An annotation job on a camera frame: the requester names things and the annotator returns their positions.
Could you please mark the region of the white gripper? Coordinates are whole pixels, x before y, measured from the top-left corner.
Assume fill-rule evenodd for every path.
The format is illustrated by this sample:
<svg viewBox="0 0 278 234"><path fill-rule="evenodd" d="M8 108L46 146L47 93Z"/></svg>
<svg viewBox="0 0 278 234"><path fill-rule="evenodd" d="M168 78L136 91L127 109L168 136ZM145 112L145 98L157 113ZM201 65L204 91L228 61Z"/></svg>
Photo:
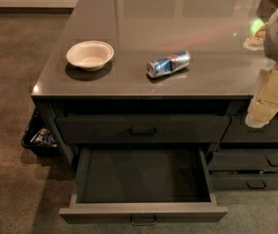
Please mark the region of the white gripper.
<svg viewBox="0 0 278 234"><path fill-rule="evenodd" d="M250 101L245 123L259 129L267 125L278 112L278 63L266 74L263 84Z"/></svg>

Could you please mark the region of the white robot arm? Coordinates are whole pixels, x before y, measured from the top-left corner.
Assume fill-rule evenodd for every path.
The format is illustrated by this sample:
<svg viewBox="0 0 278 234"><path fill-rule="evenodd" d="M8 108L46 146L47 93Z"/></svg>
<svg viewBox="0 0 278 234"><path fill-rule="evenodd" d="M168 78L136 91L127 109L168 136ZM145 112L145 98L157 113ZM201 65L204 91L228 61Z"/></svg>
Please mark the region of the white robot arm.
<svg viewBox="0 0 278 234"><path fill-rule="evenodd" d="M275 61L270 70L261 70L256 80L245 123L251 128L262 128L278 113L278 8L266 24L247 38L246 49L264 50L264 55Z"/></svg>

